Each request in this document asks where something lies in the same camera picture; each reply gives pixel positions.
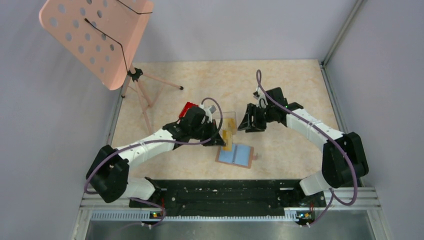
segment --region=yellow sticky note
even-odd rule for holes
[[[222,130],[222,139],[225,142],[225,146],[222,150],[231,152],[233,147],[233,134],[230,130]]]

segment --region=white wall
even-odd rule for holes
[[[0,7],[0,239],[69,239],[118,91],[44,31],[45,0]]]
[[[394,239],[422,239],[424,1],[370,0],[329,64]]]
[[[323,60],[355,0],[153,0],[135,62]]]

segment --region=zip tie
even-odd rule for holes
[[[311,138],[310,138],[310,136],[311,136],[311,129],[313,129],[313,130],[315,130],[314,128],[313,128],[313,126],[315,126],[315,125],[317,125],[317,124],[321,124],[322,123],[322,121],[321,120],[315,120],[315,121],[310,121],[310,122],[308,122],[308,124],[307,124],[307,127],[306,127],[306,138],[310,141],[311,140]]]
[[[147,145],[145,144],[144,140],[139,141],[139,143],[140,143],[140,147],[144,149],[144,154],[143,154],[143,163],[144,163],[148,159],[147,154],[149,149],[147,148]]]

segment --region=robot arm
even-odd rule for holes
[[[246,133],[263,132],[267,128],[267,123],[281,123],[287,128],[291,128],[305,136],[322,152],[321,170],[302,179],[297,187],[294,188],[294,197],[297,201],[301,201],[306,196],[319,193],[323,190],[339,188],[342,185],[352,182],[349,166],[342,154],[313,126],[325,132],[342,147],[352,161],[357,177],[362,177],[368,173],[364,148],[358,134],[354,132],[346,134],[333,129],[311,116],[297,102],[288,103],[280,87],[268,90],[266,93],[282,106],[308,120],[309,124],[293,114],[288,114],[272,102],[267,101],[265,94],[263,92],[259,93],[259,89],[257,89],[253,93],[257,99],[257,104],[249,103],[247,105],[244,119],[238,130],[245,131]]]
[[[214,111],[214,106],[186,104],[178,121],[166,124],[154,134],[116,149],[110,145],[102,147],[85,178],[89,179],[93,171],[114,154],[95,172],[90,184],[106,203],[120,197],[148,200],[156,187],[147,179],[129,178],[130,170],[158,154],[179,148],[190,139],[204,142],[203,146],[225,146],[212,119]]]

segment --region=black clamp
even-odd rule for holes
[[[273,88],[266,91],[266,93],[277,103],[286,107],[290,111],[304,108],[297,102],[288,103],[287,99],[283,95],[281,87]],[[259,97],[259,93],[257,91],[254,92],[253,95],[257,98]],[[271,101],[268,102],[265,108],[257,107],[255,104],[249,103],[247,104],[243,121],[241,121],[241,124],[237,129],[239,131],[245,131],[246,133],[263,132],[267,129],[267,123],[272,122],[281,123],[287,127],[287,114],[287,112],[277,107]]]
[[[138,81],[140,76],[143,75],[143,71],[140,68],[134,67],[134,69],[135,69],[135,73],[132,73],[131,71],[127,72],[128,76],[131,77],[133,82]]]

